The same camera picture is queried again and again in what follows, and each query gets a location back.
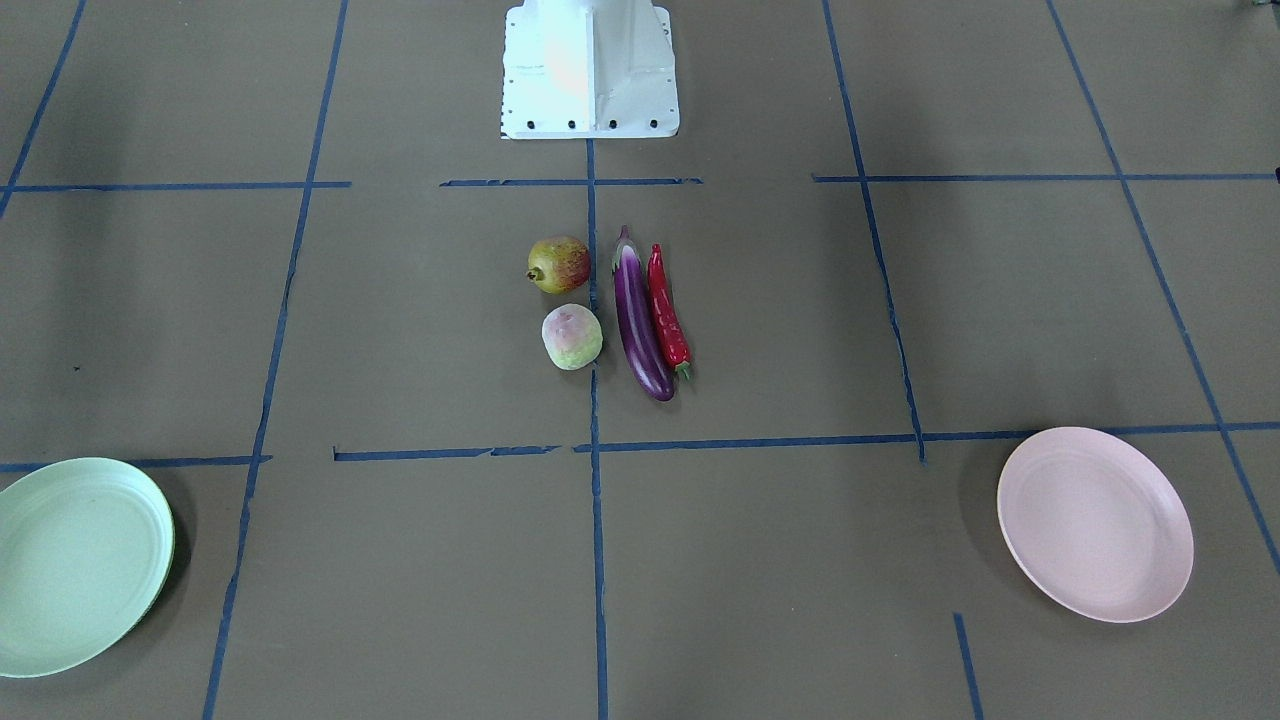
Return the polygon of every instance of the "purple eggplant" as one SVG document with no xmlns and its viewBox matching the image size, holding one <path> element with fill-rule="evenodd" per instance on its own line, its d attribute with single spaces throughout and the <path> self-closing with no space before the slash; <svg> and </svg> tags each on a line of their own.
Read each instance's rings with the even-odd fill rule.
<svg viewBox="0 0 1280 720">
<path fill-rule="evenodd" d="M 658 347 L 658 334 L 649 314 L 648 283 L 627 225 L 622 225 L 618 247 L 613 251 L 613 295 L 618 305 L 622 350 L 631 372 L 654 400 L 671 400 L 676 395 L 676 377 Z"/>
</svg>

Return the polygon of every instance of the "pink plate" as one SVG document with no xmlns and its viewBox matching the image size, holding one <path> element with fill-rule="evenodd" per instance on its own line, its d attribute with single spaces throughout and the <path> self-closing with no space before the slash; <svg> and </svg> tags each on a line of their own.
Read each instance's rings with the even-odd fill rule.
<svg viewBox="0 0 1280 720">
<path fill-rule="evenodd" d="M 1147 620 L 1190 579 L 1192 525 L 1178 492 L 1107 433 L 1053 428 L 1027 438 L 1005 462 L 996 506 L 1027 577 L 1085 618 Z"/>
</svg>

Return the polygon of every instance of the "blue tape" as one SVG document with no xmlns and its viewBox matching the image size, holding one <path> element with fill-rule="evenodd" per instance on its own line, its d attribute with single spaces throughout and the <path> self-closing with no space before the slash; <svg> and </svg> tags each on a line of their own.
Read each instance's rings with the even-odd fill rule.
<svg viewBox="0 0 1280 720">
<path fill-rule="evenodd" d="M 284 293 L 280 299 L 280 311 L 275 322 L 275 340 L 271 345 L 271 363 L 268 366 L 266 387 L 262 391 L 262 416 L 253 437 L 253 460 L 248 466 L 248 477 L 244 480 L 244 500 L 241 503 L 239 533 L 236 546 L 236 565 L 230 582 L 227 583 L 227 593 L 223 597 L 223 616 L 218 624 L 218 642 L 214 646 L 214 661 L 209 670 L 209 688 L 205 694 L 204 720 L 212 720 L 214 706 L 218 701 L 218 687 L 221 682 L 223 659 L 227 655 L 227 639 L 230 634 L 232 615 L 236 609 L 236 594 L 239 589 L 239 574 L 244 562 L 244 544 L 248 539 L 250 501 L 257 488 L 257 474 L 261 466 L 262 447 L 266 442 L 266 427 L 271 416 L 271 400 L 275 395 L 275 378 L 280 368 L 280 352 L 284 347 L 284 329 L 289 319 L 289 293 L 293 290 L 293 277 L 298 269 L 298 254 L 302 250 L 302 236 L 307 225 L 307 213 L 311 208 L 311 191 L 316 179 L 316 167 L 320 164 L 320 146 L 324 141 L 325 119 L 329 114 L 329 99 L 333 95 L 333 81 L 338 72 L 338 51 L 342 47 L 342 32 L 347 22 L 347 1 L 342 0 L 338 8 L 338 26 L 333 36 L 333 49 L 329 53 L 329 72 L 325 77 L 324 95 L 320 99 L 320 113 L 316 119 L 315 137 L 311 142 L 311 159 L 307 164 L 307 181 L 302 190 L 302 202 L 298 208 L 298 223 L 293 233 L 293 249 L 289 254 L 289 269 L 284 278 Z"/>
<path fill-rule="evenodd" d="M 824 445 L 892 445 L 915 442 L 914 434 L 878 436 L 826 436 L 826 437 L 772 437 L 740 439 L 672 439 L 650 442 L 602 442 L 600 452 L 653 452 L 662 450 L 733 450 L 745 447 L 817 447 Z M 593 451 L 590 445 L 579 445 L 573 452 Z"/>
<path fill-rule="evenodd" d="M 584 186 L 585 179 L 453 179 L 440 187 L 564 187 Z"/>
<path fill-rule="evenodd" d="M 1270 173 L 1125 173 L 1128 181 L 1271 181 Z"/>
<path fill-rule="evenodd" d="M 566 179 L 452 179 L 440 187 L 582 187 L 590 184 L 607 186 L 649 186 L 649 184 L 704 184 L 701 178 L 566 178 Z"/>
<path fill-rule="evenodd" d="M 547 455 L 558 445 L 517 445 L 509 447 L 444 447 L 438 450 L 387 450 L 370 452 L 333 451 L 334 462 L 378 462 L 385 460 L 439 460 L 444 457 L 503 457 L 511 455 Z"/>
<path fill-rule="evenodd" d="M 621 184 L 621 186 L 643 186 L 643 184 L 704 184 L 703 178 L 609 178 L 609 179 L 596 179 L 595 184 Z"/>
<path fill-rule="evenodd" d="M 155 182 L 132 184 L 20 184 L 14 192 L 186 192 L 211 190 L 303 190 L 298 182 Z M 348 188 L 351 181 L 317 181 L 315 190 Z"/>
<path fill-rule="evenodd" d="M 1268 173 L 1047 173 L 1047 174 L 956 174 L 956 176 L 810 176 L 818 183 L 915 183 L 915 182 L 1105 182 L 1105 181 L 1267 181 Z"/>
<path fill-rule="evenodd" d="M 964 616 L 952 612 L 956 624 L 956 642 L 960 643 L 960 659 L 964 661 L 964 676 L 969 682 L 969 703 L 973 705 L 974 720 L 982 719 L 982 696 L 978 693 L 978 676 L 973 671 L 973 656 L 969 653 L 969 634 L 964 629 Z"/>
<path fill-rule="evenodd" d="M 595 692 L 599 720 L 609 720 L 609 653 L 604 625 L 604 518 L 600 509 L 600 413 L 591 368 L 591 520 L 595 560 Z"/>
<path fill-rule="evenodd" d="M 1261 423 L 1226 423 L 1224 425 L 1230 432 L 1257 432 L 1280 430 L 1280 421 Z M 1006 430 L 972 430 L 972 432 L 938 432 L 923 433 L 924 442 L 973 442 L 991 439 L 1025 439 L 1041 432 L 1034 429 L 1006 429 Z M 1158 436 L 1158 434 L 1192 434 L 1192 433 L 1217 433 L 1219 427 L 1213 423 L 1190 423 L 1181 425 L 1115 425 L 1096 428 L 1100 432 L 1114 436 Z M 750 447 L 820 447 L 832 445 L 897 445 L 915 442 L 913 433 L 884 433 L 860 436 L 796 436 L 796 437 L 756 437 L 756 438 L 724 438 L 724 439 L 666 439 L 643 442 L 600 442 L 598 445 L 581 443 L 570 450 L 575 454 L 591 452 L 655 452 L 664 450 L 736 450 Z M 513 447 L 453 447 L 435 450 L 390 450 L 376 452 L 338 452 L 334 450 L 337 462 L 360 462 L 378 460 L 422 460 L 435 457 L 481 457 L 485 455 L 544 455 L 558 450 L 558 445 L 530 445 Z"/>
<path fill-rule="evenodd" d="M 261 462 L 271 459 L 264 455 Z M 230 455 L 225 457 L 150 457 L 146 460 L 123 460 L 134 468 L 146 470 L 151 468 L 204 468 L 211 465 L 238 466 L 248 465 L 252 461 L 250 455 Z M 41 468 L 47 468 L 54 462 L 0 462 L 0 473 L 35 473 Z"/>
<path fill-rule="evenodd" d="M 1277 423 L 1228 423 L 1226 429 L 1229 432 L 1251 432 L 1251 430 L 1280 430 L 1280 421 Z"/>
<path fill-rule="evenodd" d="M 1275 566 L 1276 573 L 1280 574 L 1280 551 L 1277 551 L 1276 543 L 1271 537 L 1271 530 L 1267 527 L 1266 518 L 1263 518 L 1262 510 L 1258 507 L 1257 498 L 1253 495 L 1253 487 L 1249 483 L 1249 477 L 1244 471 L 1244 465 L 1240 462 L 1240 459 L 1235 452 L 1235 443 L 1231 441 L 1231 434 L 1222 419 L 1222 411 L 1217 405 L 1217 400 L 1213 397 L 1213 389 L 1210 387 L 1208 375 L 1206 375 L 1199 355 L 1196 352 L 1196 345 L 1192 342 L 1190 332 L 1187 329 L 1187 323 L 1183 322 L 1183 314 L 1178 309 L 1176 300 L 1174 300 L 1174 292 L 1169 286 L 1169 279 L 1165 275 L 1164 268 L 1160 265 L 1160 258 L 1156 255 L 1156 247 L 1152 245 L 1151 234 L 1147 232 L 1147 223 L 1143 222 L 1142 213 L 1138 210 L 1138 201 L 1133 196 L 1133 188 L 1129 187 L 1129 181 L 1126 179 L 1124 170 L 1120 168 L 1120 160 L 1116 156 L 1115 147 L 1111 145 L 1111 136 L 1107 133 L 1106 124 L 1102 122 L 1102 114 L 1098 111 L 1097 102 L 1093 101 L 1093 94 L 1089 92 L 1089 85 L 1085 82 L 1084 72 L 1080 69 L 1080 63 L 1076 60 L 1075 51 L 1071 49 L 1071 41 L 1066 36 L 1066 28 L 1062 26 L 1062 18 L 1059 17 L 1053 0 L 1044 0 L 1044 3 L 1048 6 L 1050 15 L 1053 18 L 1053 26 L 1057 28 L 1057 35 L 1062 40 L 1062 47 L 1066 50 L 1066 56 L 1071 61 L 1071 69 L 1075 72 L 1075 79 L 1079 82 L 1080 91 L 1084 94 L 1084 100 L 1088 102 L 1089 111 L 1093 114 L 1093 122 L 1098 126 L 1098 135 L 1102 136 L 1102 143 L 1107 149 L 1107 156 L 1111 159 L 1111 165 L 1115 168 L 1116 174 L 1120 176 L 1120 187 L 1124 190 L 1125 201 L 1129 204 L 1129 211 L 1133 214 L 1133 220 L 1138 225 L 1138 234 L 1142 236 L 1142 245 L 1147 251 L 1147 258 L 1151 260 L 1151 268 L 1156 274 L 1156 281 L 1160 283 L 1161 292 L 1165 295 L 1165 301 L 1169 304 L 1169 311 L 1172 314 L 1174 323 L 1178 325 L 1178 334 L 1183 338 L 1183 346 L 1187 348 L 1187 356 L 1190 359 L 1192 368 L 1196 370 L 1196 378 L 1199 380 L 1201 389 L 1204 393 L 1204 400 L 1208 402 L 1210 410 L 1213 413 L 1213 423 L 1219 434 L 1222 437 L 1222 445 L 1226 447 L 1226 452 L 1231 459 L 1231 465 L 1235 469 L 1235 477 L 1240 483 L 1240 489 L 1244 492 L 1244 497 L 1249 503 L 1249 510 L 1253 512 L 1253 520 L 1258 525 L 1258 532 L 1262 533 L 1262 541 L 1271 556 L 1271 564 Z"/>
<path fill-rule="evenodd" d="M 586 290 L 591 313 L 599 310 L 599 279 L 595 273 L 596 266 L 600 264 L 599 255 L 595 254 L 595 141 L 589 138 L 586 141 L 586 249 L 588 255 L 591 258 L 591 274 L 588 278 Z"/>
<path fill-rule="evenodd" d="M 849 141 L 854 147 L 854 164 L 858 167 L 859 184 L 863 190 L 863 206 L 867 209 L 867 224 L 870 227 L 872 247 L 876 251 L 876 264 L 879 266 L 881 281 L 884 283 L 884 301 L 888 305 L 888 324 L 893 329 L 893 342 L 897 343 L 897 359 L 902 365 L 902 389 L 906 393 L 906 406 L 911 414 L 911 428 L 915 430 L 916 451 L 920 462 L 927 462 L 924 437 L 920 429 L 920 414 L 915 406 L 915 391 L 911 389 L 911 372 L 906 363 L 906 347 L 902 345 L 902 331 L 893 306 L 893 288 L 888 281 L 888 265 L 884 263 L 884 249 L 881 246 L 879 227 L 876 223 L 876 208 L 872 204 L 872 188 L 867 182 L 867 168 L 863 164 L 863 149 L 858 142 L 858 124 L 854 122 L 854 108 L 849 101 L 849 86 L 845 82 L 845 61 L 840 56 L 840 44 L 836 41 L 836 24 L 831 19 L 831 0 L 822 0 L 822 13 L 827 19 L 827 40 L 831 42 L 831 56 L 836 63 L 836 79 L 840 82 L 840 97 L 845 104 L 845 122 L 849 124 Z"/>
<path fill-rule="evenodd" d="M 9 199 L 13 197 L 14 187 L 18 186 L 18 177 L 22 176 L 22 168 L 27 164 L 27 155 L 31 154 L 31 145 L 36 141 L 36 132 L 40 129 L 40 120 L 45 118 L 45 110 L 49 109 L 49 99 L 54 96 L 54 88 L 58 86 L 58 78 L 63 74 L 63 65 L 67 64 L 67 56 L 72 51 L 72 42 L 76 41 L 76 32 L 79 29 L 79 20 L 84 15 L 84 3 L 87 0 L 79 0 L 76 4 L 76 14 L 72 15 L 72 26 L 67 29 L 67 38 L 63 40 L 63 49 L 58 54 L 58 61 L 54 63 L 54 73 L 49 76 L 49 83 L 45 85 L 45 94 L 40 97 L 40 105 L 36 106 L 36 115 L 31 119 L 31 126 L 27 128 L 27 136 L 22 140 L 22 150 L 18 151 L 18 161 L 13 165 L 13 172 L 9 173 L 9 182 L 5 183 L 4 193 L 0 193 L 0 218 L 4 217 L 5 208 L 9 206 Z"/>
</svg>

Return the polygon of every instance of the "white metal base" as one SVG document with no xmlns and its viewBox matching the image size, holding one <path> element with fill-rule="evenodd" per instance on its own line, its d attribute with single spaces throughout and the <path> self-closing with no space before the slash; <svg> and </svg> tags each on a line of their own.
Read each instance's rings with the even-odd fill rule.
<svg viewBox="0 0 1280 720">
<path fill-rule="evenodd" d="M 525 0 L 507 12 L 502 137 L 671 137 L 671 14 L 650 0 Z"/>
</svg>

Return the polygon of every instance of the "green plate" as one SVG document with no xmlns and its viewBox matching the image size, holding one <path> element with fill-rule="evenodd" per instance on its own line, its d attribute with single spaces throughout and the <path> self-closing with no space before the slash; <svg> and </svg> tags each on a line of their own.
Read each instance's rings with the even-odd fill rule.
<svg viewBox="0 0 1280 720">
<path fill-rule="evenodd" d="M 65 460 L 0 492 L 0 675 L 50 675 L 115 644 L 173 550 L 169 503 L 125 462 Z"/>
</svg>

